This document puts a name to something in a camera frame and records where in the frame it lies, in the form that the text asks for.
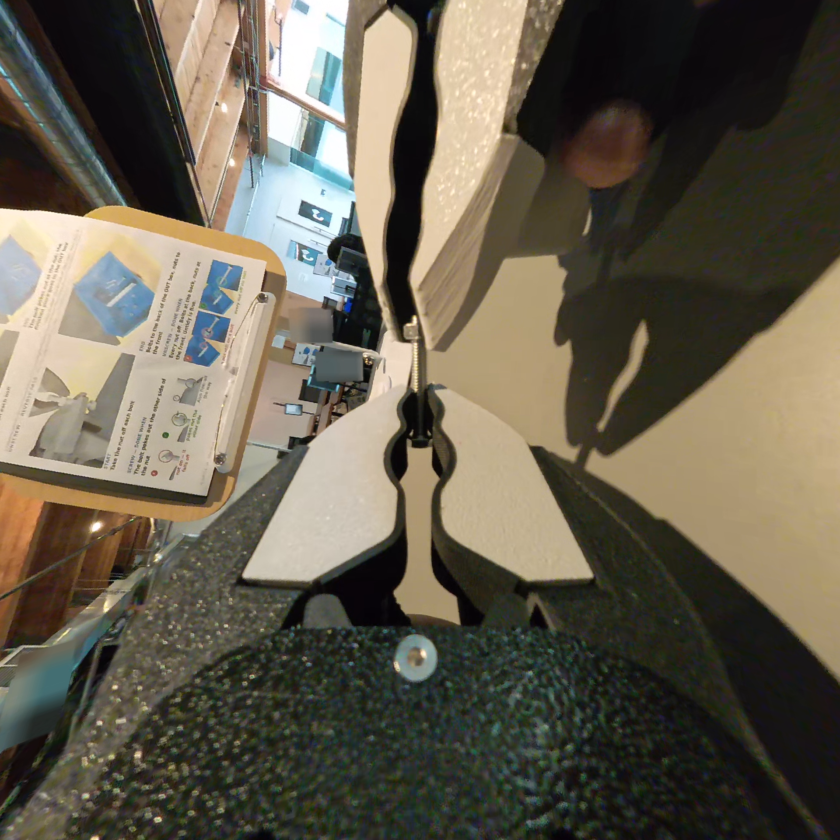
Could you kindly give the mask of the wooden document board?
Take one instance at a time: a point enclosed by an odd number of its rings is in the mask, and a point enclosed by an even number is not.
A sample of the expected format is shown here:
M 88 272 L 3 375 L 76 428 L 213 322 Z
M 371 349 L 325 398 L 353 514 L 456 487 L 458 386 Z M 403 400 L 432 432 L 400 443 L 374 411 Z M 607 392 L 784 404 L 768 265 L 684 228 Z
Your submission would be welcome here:
M 14 476 L 2 472 L 2 488 L 10 489 L 21 497 L 43 502 L 59 503 L 78 508 L 115 512 L 173 522 L 194 522 L 218 513 L 231 500 L 238 488 L 238 473 L 247 445 L 248 431 L 254 419 L 259 388 L 263 382 L 271 350 L 271 342 L 280 321 L 281 306 L 287 294 L 286 271 L 280 258 L 266 245 L 254 240 L 226 234 L 210 227 L 202 227 L 169 217 L 148 213 L 131 206 L 103 206 L 91 210 L 86 218 L 118 224 L 132 231 L 143 230 L 165 235 L 183 242 L 214 248 L 239 258 L 249 257 L 266 263 L 262 291 L 274 296 L 275 306 L 270 326 L 259 346 L 259 369 L 247 402 L 237 411 L 241 428 L 233 450 L 227 453 L 226 472 L 215 473 L 206 497 L 196 502 L 165 500 L 161 496 L 139 495 L 133 490 L 120 490 L 111 482 L 93 484 L 92 490 L 62 486 L 51 479 L 44 470 L 33 471 L 31 476 Z

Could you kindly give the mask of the white clip bar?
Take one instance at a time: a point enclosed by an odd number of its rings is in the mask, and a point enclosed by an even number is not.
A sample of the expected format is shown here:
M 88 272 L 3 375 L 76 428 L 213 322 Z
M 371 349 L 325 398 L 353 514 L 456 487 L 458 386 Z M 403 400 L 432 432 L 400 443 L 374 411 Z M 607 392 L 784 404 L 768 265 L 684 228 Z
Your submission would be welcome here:
M 233 470 L 245 434 L 245 416 L 258 387 L 259 367 L 275 334 L 272 324 L 276 305 L 273 294 L 261 291 L 248 307 L 228 348 L 224 364 L 226 388 L 213 452 L 215 470 L 222 475 Z

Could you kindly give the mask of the printed instruction sheet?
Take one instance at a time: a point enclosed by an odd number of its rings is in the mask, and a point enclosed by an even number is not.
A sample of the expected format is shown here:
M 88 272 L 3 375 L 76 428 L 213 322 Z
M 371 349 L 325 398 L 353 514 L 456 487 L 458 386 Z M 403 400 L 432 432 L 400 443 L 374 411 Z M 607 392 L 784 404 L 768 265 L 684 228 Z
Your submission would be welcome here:
M 228 348 L 266 263 L 59 213 L 1 212 L 1 467 L 207 496 Z

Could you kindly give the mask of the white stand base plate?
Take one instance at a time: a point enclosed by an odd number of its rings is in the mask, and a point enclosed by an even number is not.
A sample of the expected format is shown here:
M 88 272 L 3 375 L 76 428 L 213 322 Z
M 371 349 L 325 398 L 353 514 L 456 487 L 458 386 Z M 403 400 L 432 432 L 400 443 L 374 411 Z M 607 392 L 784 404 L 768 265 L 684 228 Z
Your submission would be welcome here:
M 399 340 L 394 332 L 386 330 L 377 353 L 369 383 L 368 402 L 393 387 L 404 391 L 411 383 L 413 346 L 410 343 Z

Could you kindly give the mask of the person's right hand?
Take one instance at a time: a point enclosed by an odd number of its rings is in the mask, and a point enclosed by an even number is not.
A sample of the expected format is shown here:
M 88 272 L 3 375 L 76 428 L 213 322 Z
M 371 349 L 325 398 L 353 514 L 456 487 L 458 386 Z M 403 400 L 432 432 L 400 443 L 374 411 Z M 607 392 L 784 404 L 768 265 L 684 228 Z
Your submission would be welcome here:
M 618 186 L 634 176 L 653 142 L 654 123 L 631 101 L 615 100 L 594 110 L 567 139 L 563 168 L 594 190 Z

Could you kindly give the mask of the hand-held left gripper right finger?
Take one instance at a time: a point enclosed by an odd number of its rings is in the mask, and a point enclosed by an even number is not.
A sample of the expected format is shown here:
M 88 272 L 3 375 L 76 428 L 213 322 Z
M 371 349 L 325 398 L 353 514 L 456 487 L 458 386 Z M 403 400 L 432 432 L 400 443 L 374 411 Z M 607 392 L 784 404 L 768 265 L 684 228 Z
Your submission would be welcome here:
M 431 392 L 437 484 L 432 565 L 477 626 L 510 596 L 593 584 L 595 573 L 525 439 L 456 392 Z

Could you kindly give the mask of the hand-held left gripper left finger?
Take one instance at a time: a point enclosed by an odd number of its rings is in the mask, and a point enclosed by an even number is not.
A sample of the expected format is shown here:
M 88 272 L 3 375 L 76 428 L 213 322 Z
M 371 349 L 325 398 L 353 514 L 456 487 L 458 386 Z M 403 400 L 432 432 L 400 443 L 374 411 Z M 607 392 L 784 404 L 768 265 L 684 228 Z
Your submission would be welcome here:
M 407 386 L 330 426 L 299 465 L 247 561 L 244 585 L 337 597 L 357 627 L 406 627 Z

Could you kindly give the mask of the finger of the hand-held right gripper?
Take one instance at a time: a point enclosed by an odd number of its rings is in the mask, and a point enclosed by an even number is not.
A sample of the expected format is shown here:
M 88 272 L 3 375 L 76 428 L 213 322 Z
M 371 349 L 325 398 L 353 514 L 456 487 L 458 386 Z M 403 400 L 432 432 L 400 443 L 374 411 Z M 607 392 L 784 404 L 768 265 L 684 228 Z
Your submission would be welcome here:
M 410 275 L 421 233 L 419 12 L 417 3 L 384 3 L 364 19 L 353 171 L 376 294 L 404 342 L 417 315 Z
M 512 255 L 545 172 L 518 115 L 564 2 L 447 2 L 434 52 L 437 127 L 421 191 L 413 301 L 444 351 Z

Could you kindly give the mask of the silver threaded bolt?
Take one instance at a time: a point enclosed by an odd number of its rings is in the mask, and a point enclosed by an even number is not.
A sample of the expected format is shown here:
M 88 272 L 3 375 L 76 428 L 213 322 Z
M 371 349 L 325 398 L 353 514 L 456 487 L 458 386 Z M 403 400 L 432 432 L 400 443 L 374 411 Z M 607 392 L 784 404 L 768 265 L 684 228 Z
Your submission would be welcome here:
M 413 448 L 427 448 L 431 444 L 433 422 L 427 393 L 427 347 L 423 328 L 422 334 L 423 337 L 419 342 L 410 343 L 413 346 L 411 389 L 414 393 L 415 408 L 415 417 L 411 431 L 411 443 Z

